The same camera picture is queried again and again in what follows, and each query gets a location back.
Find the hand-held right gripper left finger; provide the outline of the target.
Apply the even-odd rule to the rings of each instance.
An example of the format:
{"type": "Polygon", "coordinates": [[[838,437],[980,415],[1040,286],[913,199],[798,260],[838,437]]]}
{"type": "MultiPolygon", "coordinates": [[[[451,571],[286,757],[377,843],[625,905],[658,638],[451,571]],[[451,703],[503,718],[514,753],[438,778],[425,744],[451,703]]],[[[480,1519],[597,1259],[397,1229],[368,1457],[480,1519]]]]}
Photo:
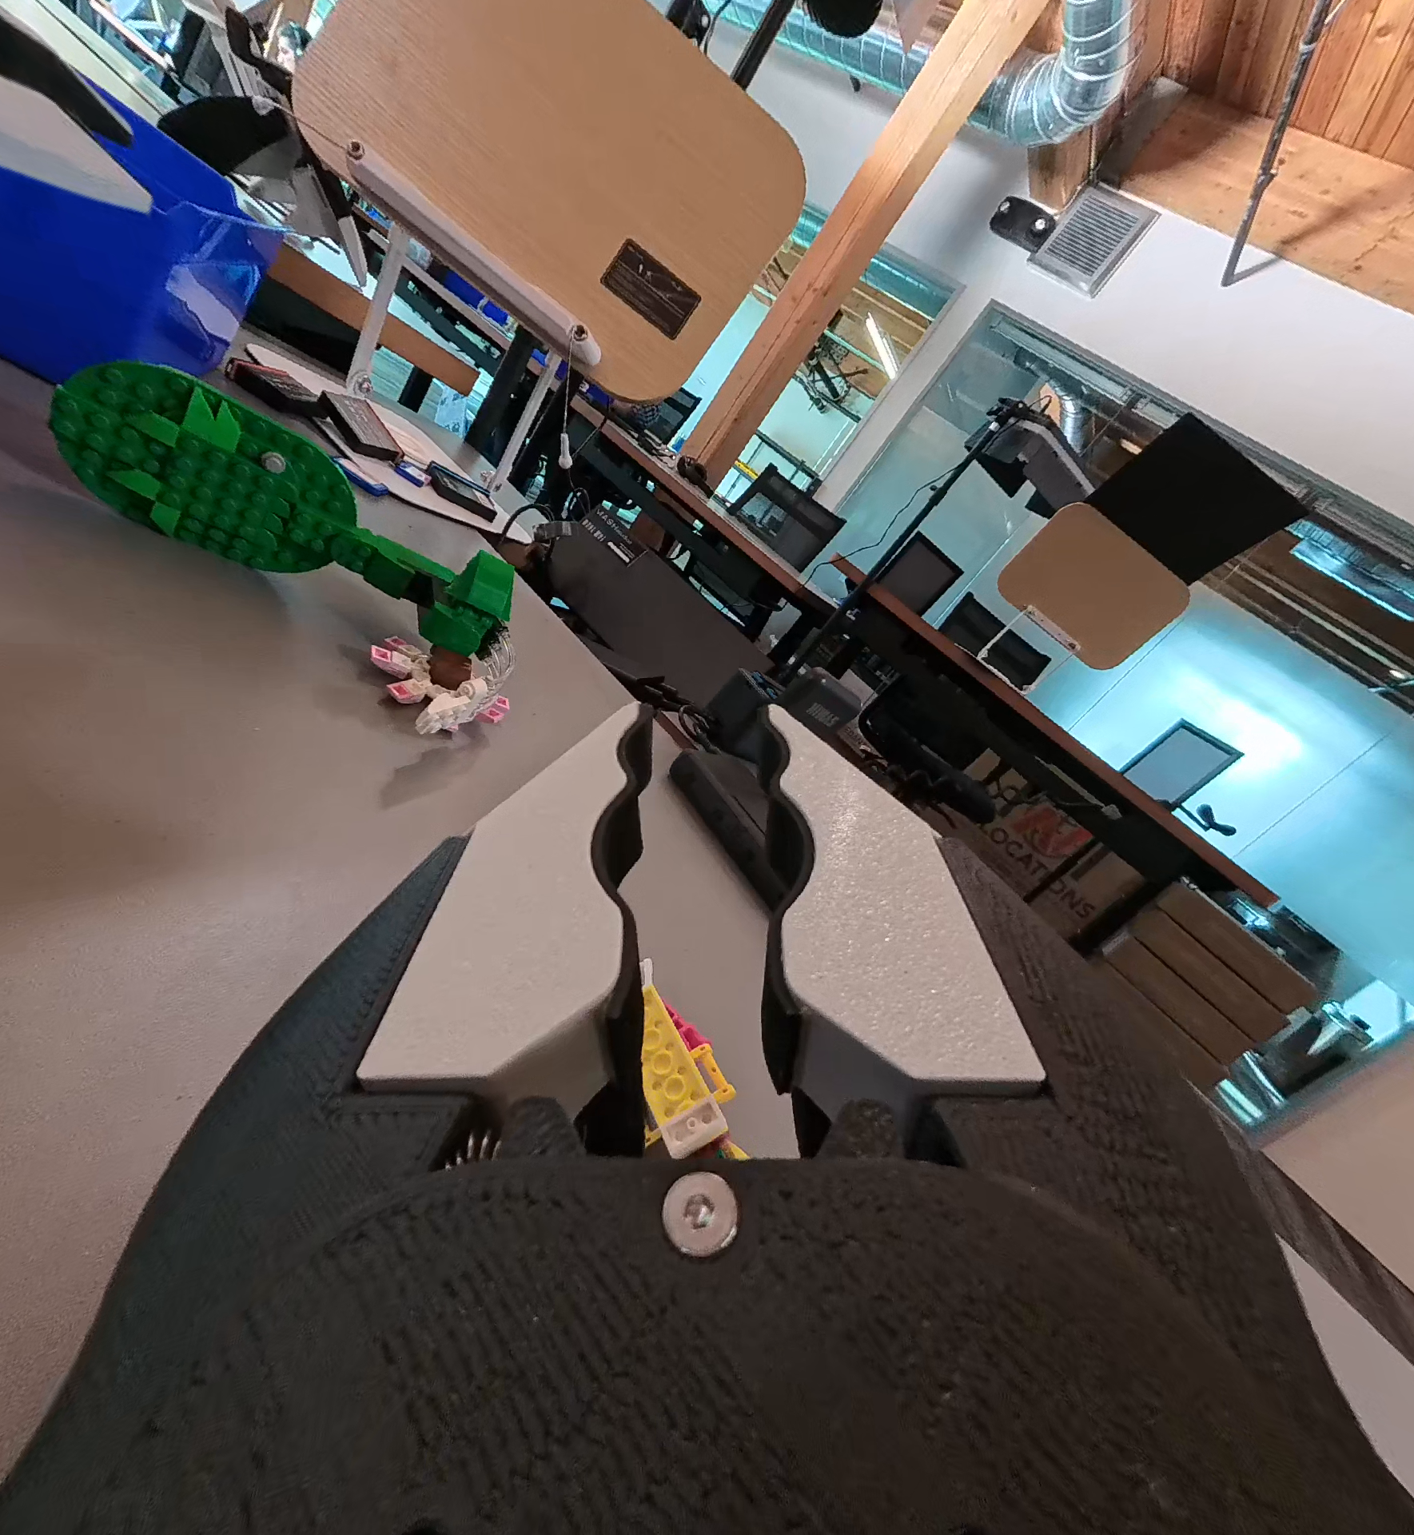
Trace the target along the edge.
{"type": "Polygon", "coordinates": [[[653,711],[623,705],[480,819],[356,1068],[366,1094],[548,1099],[576,1119],[640,1044],[620,884],[641,855],[653,711]]]}

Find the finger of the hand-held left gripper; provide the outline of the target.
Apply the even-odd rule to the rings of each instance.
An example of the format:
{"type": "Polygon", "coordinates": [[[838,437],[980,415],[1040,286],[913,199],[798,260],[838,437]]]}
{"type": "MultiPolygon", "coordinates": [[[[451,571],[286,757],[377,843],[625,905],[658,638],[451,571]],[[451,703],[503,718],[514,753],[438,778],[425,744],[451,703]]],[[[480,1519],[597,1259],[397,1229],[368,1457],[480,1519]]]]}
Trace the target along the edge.
{"type": "Polygon", "coordinates": [[[19,22],[0,22],[0,169],[136,214],[151,195],[110,147],[128,149],[123,120],[73,67],[19,22]]]}

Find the pink and yellow lego assembly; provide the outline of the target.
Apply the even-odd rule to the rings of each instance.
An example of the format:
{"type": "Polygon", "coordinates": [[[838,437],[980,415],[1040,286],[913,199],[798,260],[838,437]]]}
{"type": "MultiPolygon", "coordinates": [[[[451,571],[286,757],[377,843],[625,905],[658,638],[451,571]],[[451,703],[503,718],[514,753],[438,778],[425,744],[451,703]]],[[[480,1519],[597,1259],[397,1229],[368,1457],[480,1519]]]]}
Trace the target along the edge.
{"type": "Polygon", "coordinates": [[[749,1161],[726,1115],[734,1084],[713,1044],[661,996],[648,959],[640,962],[640,996],[643,1153],[671,1161],[749,1161]]]}

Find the white and pink lego flower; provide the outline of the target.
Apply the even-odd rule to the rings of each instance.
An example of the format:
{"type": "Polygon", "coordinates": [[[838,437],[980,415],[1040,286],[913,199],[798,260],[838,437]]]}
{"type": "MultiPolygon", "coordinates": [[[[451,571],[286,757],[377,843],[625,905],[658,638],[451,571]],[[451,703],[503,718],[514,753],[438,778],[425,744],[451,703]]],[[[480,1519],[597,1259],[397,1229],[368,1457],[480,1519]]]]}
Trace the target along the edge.
{"type": "Polygon", "coordinates": [[[402,638],[373,644],[369,662],[384,682],[386,698],[417,709],[413,729],[420,737],[496,726],[511,711],[505,687],[516,651],[506,626],[496,626],[477,654],[454,664],[434,662],[430,651],[402,638]]]}

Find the green lego plant build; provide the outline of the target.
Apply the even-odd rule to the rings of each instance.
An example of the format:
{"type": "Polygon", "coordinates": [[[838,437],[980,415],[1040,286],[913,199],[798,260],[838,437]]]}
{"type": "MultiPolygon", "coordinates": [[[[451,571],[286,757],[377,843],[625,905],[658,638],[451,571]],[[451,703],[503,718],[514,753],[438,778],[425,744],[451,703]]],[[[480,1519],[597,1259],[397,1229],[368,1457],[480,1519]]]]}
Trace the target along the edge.
{"type": "Polygon", "coordinates": [[[418,613],[433,648],[485,656],[516,573],[480,550],[441,566],[358,524],[342,467],[309,437],[179,371],[115,361],[58,385],[48,431],[84,490],[130,522],[260,573],[340,566],[418,613]]]}

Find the blue plastic bin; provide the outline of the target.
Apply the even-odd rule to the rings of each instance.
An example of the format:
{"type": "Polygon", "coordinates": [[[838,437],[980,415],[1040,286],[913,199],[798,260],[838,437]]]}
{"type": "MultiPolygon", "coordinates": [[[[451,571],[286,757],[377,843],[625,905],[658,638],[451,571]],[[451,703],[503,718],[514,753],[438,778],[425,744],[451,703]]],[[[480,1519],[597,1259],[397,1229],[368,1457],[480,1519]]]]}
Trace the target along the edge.
{"type": "Polygon", "coordinates": [[[0,169],[0,358],[50,384],[115,361],[216,371],[285,242],[158,126],[131,136],[107,152],[143,214],[0,169]]]}

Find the black power strip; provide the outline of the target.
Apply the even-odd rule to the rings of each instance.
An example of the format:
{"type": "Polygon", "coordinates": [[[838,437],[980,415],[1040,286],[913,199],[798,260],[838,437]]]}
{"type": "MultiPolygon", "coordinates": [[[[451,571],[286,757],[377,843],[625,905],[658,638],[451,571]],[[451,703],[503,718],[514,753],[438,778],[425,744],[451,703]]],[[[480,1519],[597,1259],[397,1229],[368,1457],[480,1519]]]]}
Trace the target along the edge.
{"type": "Polygon", "coordinates": [[[729,755],[680,752],[667,778],[764,907],[775,910],[786,884],[770,863],[770,799],[757,770],[729,755]]]}

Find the long wooden desk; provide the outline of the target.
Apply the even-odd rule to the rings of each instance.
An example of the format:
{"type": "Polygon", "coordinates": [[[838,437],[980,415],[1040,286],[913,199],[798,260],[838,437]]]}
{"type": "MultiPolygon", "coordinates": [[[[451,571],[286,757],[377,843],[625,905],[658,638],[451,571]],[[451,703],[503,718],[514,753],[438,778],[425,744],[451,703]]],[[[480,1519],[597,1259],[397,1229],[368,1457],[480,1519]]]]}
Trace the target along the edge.
{"type": "Polygon", "coordinates": [[[575,462],[602,478],[609,503],[635,503],[640,527],[653,527],[720,579],[749,586],[755,623],[742,633],[746,639],[755,641],[778,610],[793,612],[793,625],[768,652],[773,670],[785,675],[803,657],[837,679],[855,659],[869,654],[912,682],[946,682],[959,696],[957,719],[980,736],[987,750],[1024,776],[1045,776],[1047,791],[1057,793],[1068,811],[1080,811],[1076,824],[1088,817],[1112,833],[1115,853],[1141,855],[1150,872],[1141,879],[1143,889],[1124,902],[1128,912],[1138,912],[1177,879],[1207,894],[1242,894],[1265,912],[1278,908],[1278,897],[1254,876],[887,589],[869,589],[838,620],[834,604],[798,584],[790,566],[716,511],[692,483],[649,457],[619,424],[584,402],[570,416],[589,431],[573,449],[575,462]]]}

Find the wooden crates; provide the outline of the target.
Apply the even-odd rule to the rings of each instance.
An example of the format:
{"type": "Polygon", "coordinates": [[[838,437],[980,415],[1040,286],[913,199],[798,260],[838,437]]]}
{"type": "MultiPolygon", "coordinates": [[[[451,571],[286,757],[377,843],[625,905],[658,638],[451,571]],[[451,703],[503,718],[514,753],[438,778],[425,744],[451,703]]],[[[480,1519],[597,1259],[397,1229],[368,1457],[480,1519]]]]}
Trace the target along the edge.
{"type": "Polygon", "coordinates": [[[1321,1003],[1311,982],[1185,882],[1106,939],[1091,964],[1153,1009],[1164,1047],[1200,1091],[1321,1003]]]}

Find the small wooden panel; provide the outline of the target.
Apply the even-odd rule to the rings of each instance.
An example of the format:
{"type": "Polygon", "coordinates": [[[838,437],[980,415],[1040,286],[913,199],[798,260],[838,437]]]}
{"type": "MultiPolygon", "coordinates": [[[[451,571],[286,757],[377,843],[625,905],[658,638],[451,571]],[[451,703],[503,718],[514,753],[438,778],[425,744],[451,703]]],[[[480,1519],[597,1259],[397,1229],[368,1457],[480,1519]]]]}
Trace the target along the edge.
{"type": "Polygon", "coordinates": [[[1176,625],[1190,589],[1097,509],[1055,512],[1000,569],[1000,599],[1097,674],[1176,625]]]}

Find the black square box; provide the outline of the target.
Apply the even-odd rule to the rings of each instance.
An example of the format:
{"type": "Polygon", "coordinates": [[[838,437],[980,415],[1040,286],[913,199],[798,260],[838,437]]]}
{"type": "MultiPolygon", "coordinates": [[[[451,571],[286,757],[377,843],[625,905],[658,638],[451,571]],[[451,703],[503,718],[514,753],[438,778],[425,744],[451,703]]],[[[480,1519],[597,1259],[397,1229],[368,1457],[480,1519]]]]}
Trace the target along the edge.
{"type": "Polygon", "coordinates": [[[351,457],[382,465],[399,465],[404,450],[363,398],[322,390],[317,398],[317,421],[325,424],[351,457]]]}

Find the wooden stand panel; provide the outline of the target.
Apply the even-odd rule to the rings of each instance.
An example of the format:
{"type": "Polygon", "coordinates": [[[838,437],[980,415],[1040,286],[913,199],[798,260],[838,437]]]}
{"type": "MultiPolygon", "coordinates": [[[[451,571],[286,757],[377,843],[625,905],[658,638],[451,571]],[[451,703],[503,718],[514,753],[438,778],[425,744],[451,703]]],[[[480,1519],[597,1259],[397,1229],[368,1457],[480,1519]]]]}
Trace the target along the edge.
{"type": "Polygon", "coordinates": [[[337,4],[293,110],[575,312],[628,403],[685,384],[804,206],[793,139],[641,2],[337,4]]]}

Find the black flat panel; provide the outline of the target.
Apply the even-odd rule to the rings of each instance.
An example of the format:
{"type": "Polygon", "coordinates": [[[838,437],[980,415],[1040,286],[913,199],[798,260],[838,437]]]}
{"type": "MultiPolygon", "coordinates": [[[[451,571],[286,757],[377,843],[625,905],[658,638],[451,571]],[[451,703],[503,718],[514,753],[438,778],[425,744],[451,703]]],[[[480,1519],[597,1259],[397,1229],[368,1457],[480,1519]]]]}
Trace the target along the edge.
{"type": "Polygon", "coordinates": [[[1086,503],[1185,586],[1308,516],[1288,490],[1192,413],[1086,503]]]}

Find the white stand frame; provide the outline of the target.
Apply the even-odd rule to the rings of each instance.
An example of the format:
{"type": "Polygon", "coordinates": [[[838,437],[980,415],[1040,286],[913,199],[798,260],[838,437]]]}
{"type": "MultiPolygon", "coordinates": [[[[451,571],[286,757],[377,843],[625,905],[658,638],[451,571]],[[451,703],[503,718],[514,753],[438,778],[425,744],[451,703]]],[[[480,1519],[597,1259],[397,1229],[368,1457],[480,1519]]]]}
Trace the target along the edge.
{"type": "Polygon", "coordinates": [[[343,177],[389,219],[382,271],[371,292],[345,377],[345,392],[350,397],[371,398],[371,356],[382,336],[389,299],[405,265],[410,242],[421,243],[436,260],[464,273],[545,351],[544,369],[524,413],[496,467],[483,475],[487,491],[500,491],[508,483],[524,437],[545,397],[555,387],[558,372],[566,371],[566,384],[571,384],[576,374],[594,375],[601,362],[597,336],[566,305],[496,258],[470,235],[462,221],[431,203],[420,188],[366,144],[351,141],[345,144],[343,155],[348,167],[343,177]]]}

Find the silver ventilation duct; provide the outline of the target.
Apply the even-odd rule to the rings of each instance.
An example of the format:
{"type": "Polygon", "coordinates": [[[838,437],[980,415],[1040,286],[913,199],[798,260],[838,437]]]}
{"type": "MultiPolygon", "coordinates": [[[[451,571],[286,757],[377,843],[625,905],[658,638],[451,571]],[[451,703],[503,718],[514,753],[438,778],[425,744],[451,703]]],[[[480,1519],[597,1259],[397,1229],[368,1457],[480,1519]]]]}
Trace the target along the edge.
{"type": "Polygon", "coordinates": [[[1024,149],[1067,144],[1119,103],[1138,40],[1138,2],[1062,2],[1057,53],[1018,54],[985,87],[967,125],[1024,149]]]}

